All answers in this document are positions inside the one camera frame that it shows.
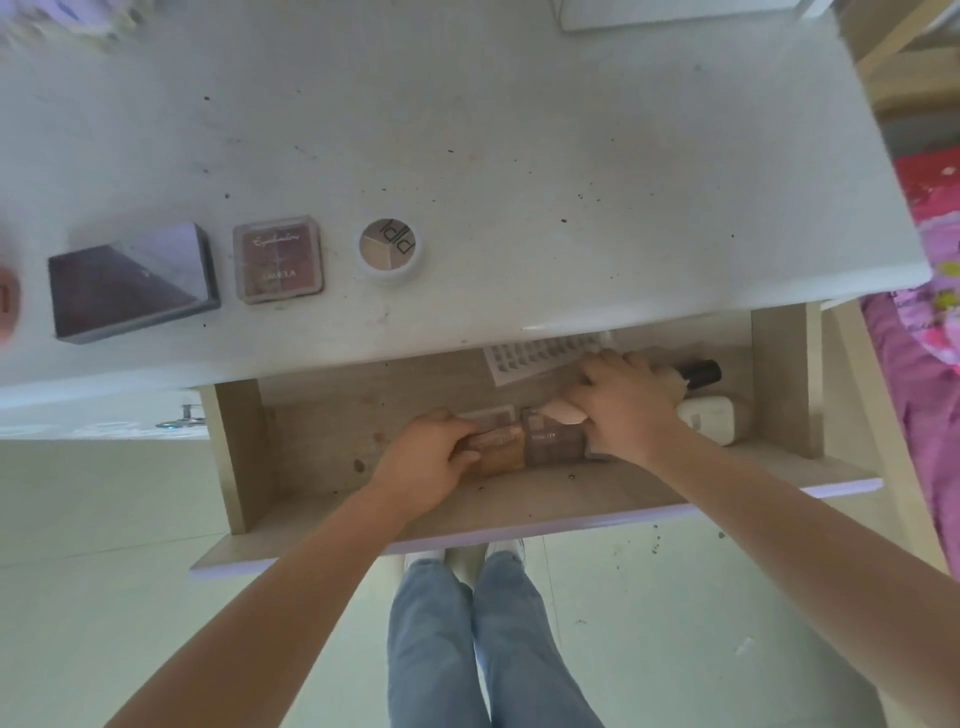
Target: jeans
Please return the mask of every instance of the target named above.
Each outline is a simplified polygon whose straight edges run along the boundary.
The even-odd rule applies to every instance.
[[[510,552],[487,560],[473,593],[439,561],[411,565],[390,611],[387,661],[392,728],[603,728]]]

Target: white desk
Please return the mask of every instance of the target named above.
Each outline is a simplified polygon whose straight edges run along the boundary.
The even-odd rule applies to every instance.
[[[25,296],[0,406],[928,275],[829,16],[577,36],[539,0],[187,5],[109,55],[56,44],[0,64],[0,239]],[[241,303],[233,227],[296,214],[320,223],[326,290]],[[403,287],[354,271],[353,240],[383,216],[428,246]],[[180,220],[210,233],[221,310],[54,339],[49,255]]]

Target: open drawer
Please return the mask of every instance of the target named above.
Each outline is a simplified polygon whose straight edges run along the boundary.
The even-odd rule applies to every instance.
[[[656,363],[714,358],[703,392],[752,400],[751,438],[733,448],[818,497],[872,490],[872,473],[823,453],[823,351],[815,303],[725,312],[614,333]],[[577,376],[557,370],[493,386],[479,349],[352,365],[202,390],[231,534],[194,567],[262,570],[369,479],[390,438],[439,406],[536,406]],[[412,522],[391,551],[466,546],[693,511],[632,465],[587,462],[461,485]]]

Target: drawer handle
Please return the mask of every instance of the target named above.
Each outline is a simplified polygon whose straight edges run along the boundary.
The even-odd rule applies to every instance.
[[[171,420],[168,423],[156,425],[159,429],[184,429],[186,427],[206,427],[206,417],[194,417],[193,408],[199,407],[198,404],[185,404],[183,406],[183,417],[179,420]]]

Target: left hand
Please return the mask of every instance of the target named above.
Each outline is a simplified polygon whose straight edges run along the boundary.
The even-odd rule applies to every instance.
[[[420,415],[387,447],[371,486],[412,521],[450,495],[464,471],[480,459],[480,453],[472,450],[451,457],[457,442],[476,429],[476,423],[460,420],[446,409]]]

